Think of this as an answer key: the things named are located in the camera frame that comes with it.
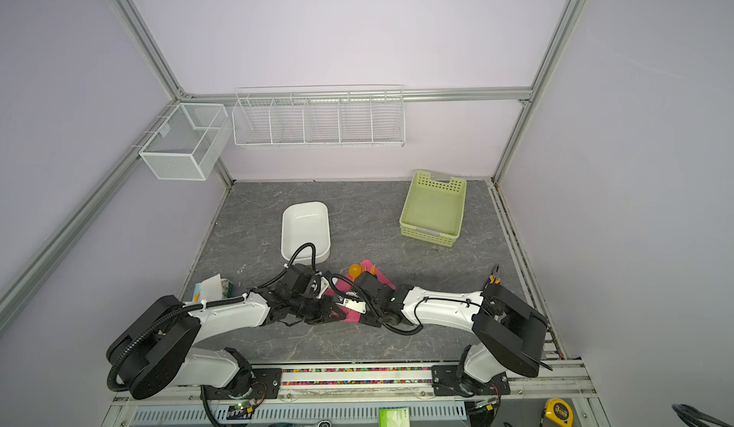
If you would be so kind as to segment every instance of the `black cable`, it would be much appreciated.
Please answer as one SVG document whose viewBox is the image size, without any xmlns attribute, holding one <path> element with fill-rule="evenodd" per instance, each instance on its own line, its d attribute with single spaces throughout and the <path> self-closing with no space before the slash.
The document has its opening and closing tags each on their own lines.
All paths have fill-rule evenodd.
<svg viewBox="0 0 734 427">
<path fill-rule="evenodd" d="M 708 424 L 704 424 L 701 421 L 711 422 L 712 424 L 720 425 L 721 427 L 732 427 L 726 422 L 720 421 L 713 416 L 709 416 L 708 414 L 693 408 L 691 405 L 675 404 L 672 408 L 680 420 L 689 427 L 710 427 Z"/>
<path fill-rule="evenodd" d="M 263 283 L 263 284 L 258 285 L 255 288 L 267 287 L 268 285 L 270 285 L 270 284 L 272 284 L 272 283 L 277 282 L 278 280 L 280 280 L 281 277 L 285 276 L 286 275 L 286 272 L 288 272 L 288 268 L 291 267 L 291 266 L 293 266 L 293 262 L 296 260 L 296 257 L 298 257 L 298 254 L 301 253 L 301 251 L 304 248 L 306 248 L 306 247 L 310 247 L 311 248 L 311 269 L 313 269 L 314 271 L 316 271 L 316 269 L 317 269 L 317 247 L 315 245 L 313 245 L 313 242 L 307 242 L 306 244 L 303 244 L 301 247 L 296 248 L 296 251 L 293 252 L 293 255 L 291 255 L 291 258 L 288 260 L 288 265 L 286 265 L 286 268 L 283 269 L 280 272 L 279 275 L 273 277 L 272 279 L 270 279 L 266 283 Z"/>
<path fill-rule="evenodd" d="M 471 306 L 477 306 L 480 310 L 484 311 L 490 317 L 494 317 L 494 315 L 492 315 L 490 313 L 490 311 L 488 311 L 484 306 L 482 306 L 481 304 L 474 303 L 474 302 L 472 302 L 469 299 L 463 300 L 463 299 L 436 298 L 436 297 L 429 297 L 428 299 L 439 299 L 439 300 L 444 301 L 444 302 L 454 302 L 454 303 L 466 304 L 467 306 L 469 306 L 469 305 L 471 305 Z"/>
<path fill-rule="evenodd" d="M 214 417 L 214 413 L 211 412 L 209 401 L 206 399 L 206 391 L 204 390 L 204 386 L 201 386 L 201 403 L 204 405 L 204 414 L 206 414 L 206 418 L 209 419 L 209 422 L 211 422 L 214 427 L 224 427 L 224 425 L 220 424 L 216 420 L 216 418 Z"/>
<path fill-rule="evenodd" d="M 291 258 L 288 260 L 288 267 L 293 265 L 293 262 L 296 261 L 296 257 L 298 257 L 298 254 L 301 253 L 301 250 L 303 250 L 306 247 L 311 248 L 311 269 L 316 271 L 317 269 L 317 247 L 313 245 L 313 242 L 307 242 L 306 244 L 303 244 L 301 247 L 296 248 L 296 251 L 293 252 L 293 255 L 291 255 Z"/>
<path fill-rule="evenodd" d="M 331 278 L 331 276 L 326 276 L 326 283 L 329 284 L 329 287 L 334 291 L 335 295 L 339 295 L 342 298 L 346 298 L 346 293 L 336 288 L 336 285 L 334 284 L 334 281 Z"/>
<path fill-rule="evenodd" d="M 364 304 L 367 306 L 369 311 L 377 318 L 378 321 L 381 319 L 382 314 L 377 312 L 377 309 L 375 308 L 375 306 L 372 304 L 372 302 L 369 301 L 369 295 L 364 290 L 362 290 L 362 287 L 355 284 L 354 281 L 352 281 L 348 277 L 342 276 L 341 274 L 331 274 L 331 276 L 336 277 L 339 280 L 343 280 L 345 283 L 352 286 L 352 291 L 357 295 L 359 299 L 361 299 L 364 302 Z M 389 323 L 383 323 L 382 325 L 384 325 L 385 328 L 390 330 L 391 332 L 401 334 L 403 336 L 412 336 L 423 329 L 423 325 L 417 326 L 416 328 L 411 329 L 411 330 L 400 330 L 399 328 L 396 328 L 390 325 Z"/>
<path fill-rule="evenodd" d="M 236 296 L 235 298 L 226 298 L 209 302 L 208 306 L 226 306 L 227 304 L 236 304 L 243 301 L 243 296 Z M 110 367 L 109 373 L 107 374 L 107 388 L 110 389 L 112 392 L 122 392 L 124 390 L 127 390 L 127 386 L 119 384 L 117 382 L 117 374 L 120 372 L 120 368 L 123 367 L 125 360 L 130 357 L 130 354 L 132 354 L 133 350 L 138 347 L 140 343 L 153 336 L 153 333 L 159 331 L 161 328 L 163 328 L 164 325 L 166 325 L 174 318 L 179 317 L 179 315 L 187 314 L 188 312 L 196 311 L 203 308 L 203 304 L 191 304 L 189 306 L 181 307 L 177 310 L 167 313 L 166 315 L 163 315 L 158 320 L 153 322 L 148 328 L 143 330 L 143 332 L 140 333 L 135 339 L 133 339 L 130 344 L 128 344 L 128 346 L 122 351 L 122 353 L 117 356 L 115 362 L 112 363 L 112 367 Z"/>
<path fill-rule="evenodd" d="M 280 272 L 280 274 L 279 274 L 279 275 L 277 275 L 277 276 L 273 277 L 272 279 L 270 279 L 270 280 L 269 280 L 268 282 L 266 282 L 266 283 L 264 283 L 264 284 L 260 284 L 260 285 L 258 285 L 258 286 L 257 286 L 257 287 L 255 287 L 255 288 L 262 288 L 262 287 L 267 287 L 268 285 L 272 284 L 273 282 L 275 282 L 275 281 L 279 280 L 279 279 L 280 279 L 281 277 L 285 276 L 285 275 L 286 275 L 286 272 L 288 272 L 288 269 L 283 269 L 283 270 L 282 270 L 282 271 Z"/>
</svg>

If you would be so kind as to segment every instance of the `wall-mounted wire rack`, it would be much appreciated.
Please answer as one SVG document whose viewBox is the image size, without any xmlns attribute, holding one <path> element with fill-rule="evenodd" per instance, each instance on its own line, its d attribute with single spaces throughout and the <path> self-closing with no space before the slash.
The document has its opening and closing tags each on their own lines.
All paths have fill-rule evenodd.
<svg viewBox="0 0 734 427">
<path fill-rule="evenodd" d="M 140 157 L 160 180 L 206 180 L 232 135 L 219 103 L 178 103 Z"/>
<path fill-rule="evenodd" d="M 402 146 L 401 86 L 237 89 L 234 142 L 244 148 Z"/>
</svg>

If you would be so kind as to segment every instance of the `green plastic basket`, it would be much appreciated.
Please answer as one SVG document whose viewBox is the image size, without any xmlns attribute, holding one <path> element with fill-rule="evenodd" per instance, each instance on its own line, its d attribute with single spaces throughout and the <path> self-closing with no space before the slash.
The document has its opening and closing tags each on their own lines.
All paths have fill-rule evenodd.
<svg viewBox="0 0 734 427">
<path fill-rule="evenodd" d="M 417 171 L 400 214 L 400 234 L 452 247 L 461 232 L 465 197 L 466 180 L 440 182 L 431 172 Z"/>
</svg>

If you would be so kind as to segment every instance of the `perforated metal panel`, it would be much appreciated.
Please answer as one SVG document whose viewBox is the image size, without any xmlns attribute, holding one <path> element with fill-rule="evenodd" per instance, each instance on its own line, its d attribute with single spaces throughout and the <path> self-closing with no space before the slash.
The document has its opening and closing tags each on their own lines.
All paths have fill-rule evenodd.
<svg viewBox="0 0 734 427">
<path fill-rule="evenodd" d="M 408 408 L 411 421 L 463 421 L 466 419 L 463 401 L 371 402 L 359 404 L 263 404 L 255 410 L 252 420 L 227 420 L 228 404 L 212 406 L 216 419 L 225 424 L 252 423 L 268 425 L 275 422 L 314 423 L 331 421 L 339 424 L 375 422 L 380 410 Z M 132 425 L 207 425 L 201 405 L 141 406 L 133 416 Z"/>
</svg>

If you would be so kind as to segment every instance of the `white plastic tray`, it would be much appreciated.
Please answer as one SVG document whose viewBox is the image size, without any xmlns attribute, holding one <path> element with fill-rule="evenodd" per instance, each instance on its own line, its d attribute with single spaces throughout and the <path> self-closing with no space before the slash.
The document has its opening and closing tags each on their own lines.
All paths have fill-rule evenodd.
<svg viewBox="0 0 734 427">
<path fill-rule="evenodd" d="M 329 211 L 323 202 L 294 204 L 283 212 L 283 229 L 280 233 L 280 254 L 289 260 L 293 252 L 307 242 L 317 247 L 317 263 L 329 257 L 331 235 Z M 304 248 L 294 263 L 309 265 L 311 249 Z"/>
</svg>

